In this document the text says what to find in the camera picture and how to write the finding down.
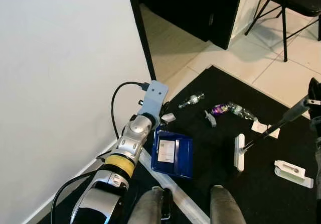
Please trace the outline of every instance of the small gray object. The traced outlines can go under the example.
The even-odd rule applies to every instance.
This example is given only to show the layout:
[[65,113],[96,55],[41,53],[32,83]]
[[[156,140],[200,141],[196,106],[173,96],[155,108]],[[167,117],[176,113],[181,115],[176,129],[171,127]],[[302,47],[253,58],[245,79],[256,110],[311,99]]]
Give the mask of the small gray object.
[[161,119],[166,121],[167,123],[176,120],[175,115],[173,113],[169,113],[169,114],[163,115],[161,117]]
[[209,114],[206,110],[204,110],[204,112],[206,114],[205,118],[210,121],[211,126],[212,127],[216,127],[216,120],[215,120],[214,116]]

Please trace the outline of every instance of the purple wrapper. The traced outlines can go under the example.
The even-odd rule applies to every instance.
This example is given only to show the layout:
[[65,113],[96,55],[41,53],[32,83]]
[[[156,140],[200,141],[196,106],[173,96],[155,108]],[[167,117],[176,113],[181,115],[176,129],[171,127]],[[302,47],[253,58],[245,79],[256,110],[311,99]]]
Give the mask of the purple wrapper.
[[229,110],[229,107],[227,104],[219,104],[219,105],[215,105],[212,109],[211,109],[211,113],[212,115],[223,115],[224,113],[226,113]]

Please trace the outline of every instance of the black chair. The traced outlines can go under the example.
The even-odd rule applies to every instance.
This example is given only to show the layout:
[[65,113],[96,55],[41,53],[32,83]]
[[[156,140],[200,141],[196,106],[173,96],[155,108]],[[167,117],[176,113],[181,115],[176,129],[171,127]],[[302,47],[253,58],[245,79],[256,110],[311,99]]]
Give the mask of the black chair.
[[[277,4],[279,4],[280,6],[261,15],[270,1],[273,1]],[[304,30],[305,28],[311,26],[312,24],[316,23],[317,21],[319,21],[318,41],[321,41],[321,0],[267,0],[266,3],[264,4],[264,6],[262,7],[262,9],[260,10],[259,14],[257,15],[257,17],[254,19],[251,26],[249,27],[249,29],[245,32],[245,35],[247,35],[250,32],[250,30],[252,29],[252,27],[254,26],[254,24],[256,23],[256,21],[259,18],[265,16],[266,14],[269,14],[270,12],[272,12],[278,8],[282,9],[281,12],[276,17],[278,18],[282,14],[284,61],[286,62],[287,61],[286,40],[288,38],[294,36],[295,34],[299,33],[300,31]],[[302,29],[296,31],[295,33],[291,34],[290,36],[287,36],[286,35],[286,18],[285,18],[285,9],[286,8],[289,8],[289,9],[291,9],[297,13],[300,13],[304,16],[307,16],[307,17],[317,17],[318,16],[318,20],[310,23],[306,27],[303,27]]]

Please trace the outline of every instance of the gray pant leg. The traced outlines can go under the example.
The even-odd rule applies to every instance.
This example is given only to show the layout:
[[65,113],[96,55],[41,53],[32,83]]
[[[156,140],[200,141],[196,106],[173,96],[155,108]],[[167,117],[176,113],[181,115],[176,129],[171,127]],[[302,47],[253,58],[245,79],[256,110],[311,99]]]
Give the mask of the gray pant leg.
[[211,224],[246,224],[235,199],[221,185],[211,189]]
[[163,189],[153,187],[144,193],[137,202],[128,224],[161,224]]
[[321,199],[321,138],[317,139],[315,159],[317,162],[317,174],[316,174],[316,199]]

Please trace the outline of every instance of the robotic arm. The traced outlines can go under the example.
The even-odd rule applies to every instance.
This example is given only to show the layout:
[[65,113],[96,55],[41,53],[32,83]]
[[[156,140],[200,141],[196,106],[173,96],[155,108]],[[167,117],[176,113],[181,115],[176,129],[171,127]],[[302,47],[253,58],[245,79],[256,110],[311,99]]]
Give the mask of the robotic arm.
[[143,106],[135,120],[130,121],[124,134],[110,153],[100,156],[104,164],[77,201],[70,224],[114,223],[123,207],[123,196],[138,162],[148,134],[160,124],[159,112],[168,87],[152,81]]

